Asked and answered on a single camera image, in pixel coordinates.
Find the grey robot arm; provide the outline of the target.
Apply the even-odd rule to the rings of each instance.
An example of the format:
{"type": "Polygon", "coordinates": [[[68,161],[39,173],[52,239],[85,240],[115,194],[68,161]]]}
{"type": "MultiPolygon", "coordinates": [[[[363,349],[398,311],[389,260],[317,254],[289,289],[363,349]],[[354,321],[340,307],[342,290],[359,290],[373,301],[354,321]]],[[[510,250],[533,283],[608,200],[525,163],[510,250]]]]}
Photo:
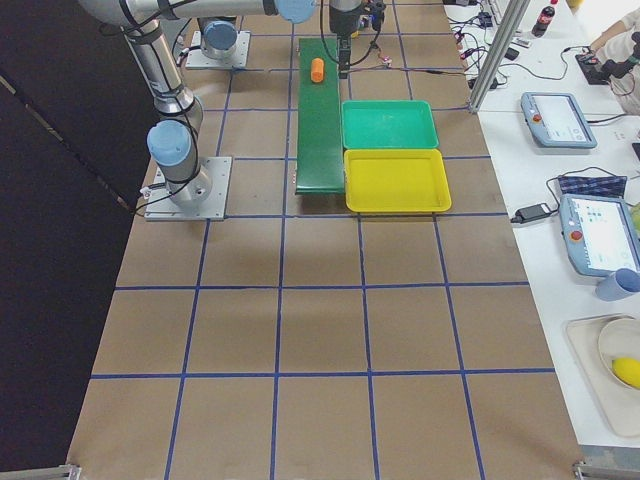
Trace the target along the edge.
{"type": "Polygon", "coordinates": [[[145,215],[214,218],[224,213],[228,172],[214,169],[230,163],[208,161],[198,153],[203,106],[185,85],[160,21],[196,19],[205,50],[221,55],[236,45],[220,38],[234,30],[231,17],[279,15],[297,24],[307,21],[312,1],[82,1],[95,19],[120,29],[153,96],[160,121],[147,134],[147,146],[163,176],[162,188],[150,196],[145,215]]]}
{"type": "MultiPolygon", "coordinates": [[[[292,24],[304,23],[319,13],[319,35],[326,57],[337,66],[338,78],[351,70],[352,36],[365,14],[365,1],[263,1],[266,15],[280,15],[292,24]]],[[[236,48],[239,30],[236,14],[198,19],[201,50],[209,58],[229,56],[236,48]]]]}

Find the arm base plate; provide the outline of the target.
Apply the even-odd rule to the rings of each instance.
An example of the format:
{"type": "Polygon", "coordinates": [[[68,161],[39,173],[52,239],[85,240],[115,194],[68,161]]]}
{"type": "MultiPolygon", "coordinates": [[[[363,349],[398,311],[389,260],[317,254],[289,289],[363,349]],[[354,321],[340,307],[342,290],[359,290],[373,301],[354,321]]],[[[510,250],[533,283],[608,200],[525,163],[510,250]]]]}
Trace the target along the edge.
{"type": "Polygon", "coordinates": [[[164,174],[156,168],[152,189],[144,202],[147,221],[222,221],[226,213],[232,157],[200,157],[200,171],[183,189],[170,184],[167,190],[164,174]]]}
{"type": "Polygon", "coordinates": [[[250,31],[239,31],[236,41],[229,49],[217,49],[201,40],[196,30],[191,40],[185,67],[190,70],[240,70],[245,69],[248,59],[250,31]]]}

